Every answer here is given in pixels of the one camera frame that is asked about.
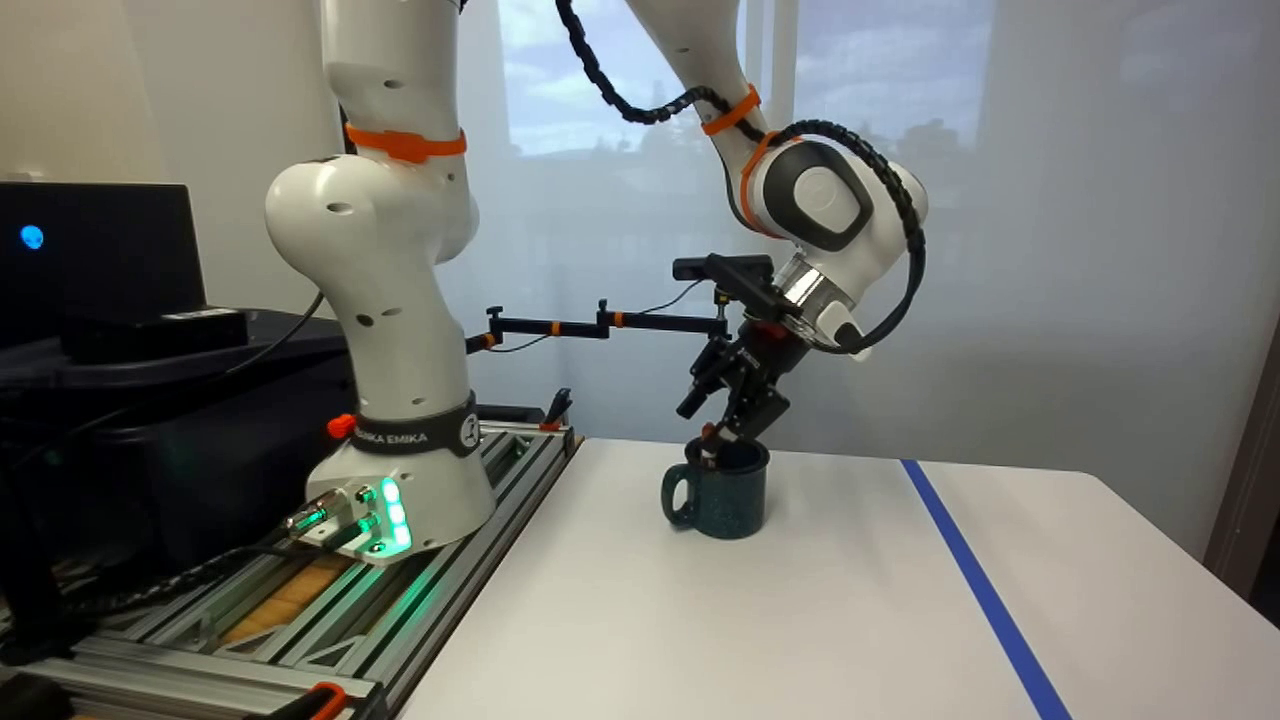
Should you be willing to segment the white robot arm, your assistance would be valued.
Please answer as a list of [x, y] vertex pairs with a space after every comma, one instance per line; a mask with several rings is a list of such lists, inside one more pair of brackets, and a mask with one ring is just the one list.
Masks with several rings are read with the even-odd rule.
[[[310, 468], [292, 530], [362, 565], [448, 546], [496, 513], [463, 335], [435, 282], [476, 233], [455, 118], [459, 6], [320, 0], [320, 56], [347, 152], [285, 169], [262, 194], [277, 253], [332, 304], [354, 374], [354, 412]], [[730, 215], [793, 249], [777, 275], [728, 257], [706, 262], [748, 318], [704, 347], [690, 392], [722, 399], [719, 441], [753, 441], [789, 406], [777, 374], [805, 350], [861, 357], [883, 340], [855, 304], [888, 268], [925, 262], [928, 194], [832, 118], [763, 118], [735, 50], [735, 0], [629, 6], [717, 148]]]

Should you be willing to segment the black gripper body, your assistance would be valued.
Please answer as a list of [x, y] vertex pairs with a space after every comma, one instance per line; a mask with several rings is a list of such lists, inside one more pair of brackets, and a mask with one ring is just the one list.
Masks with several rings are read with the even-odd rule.
[[793, 370], [805, 359], [809, 342], [789, 333], [783, 323], [767, 318], [745, 318], [735, 340], [706, 340], [704, 350], [690, 359], [688, 374], [690, 387], [677, 402], [681, 416], [690, 416], [717, 379], [735, 384], [735, 416], [748, 412], [753, 399], [758, 396], [779, 396], [777, 384], [783, 370]]

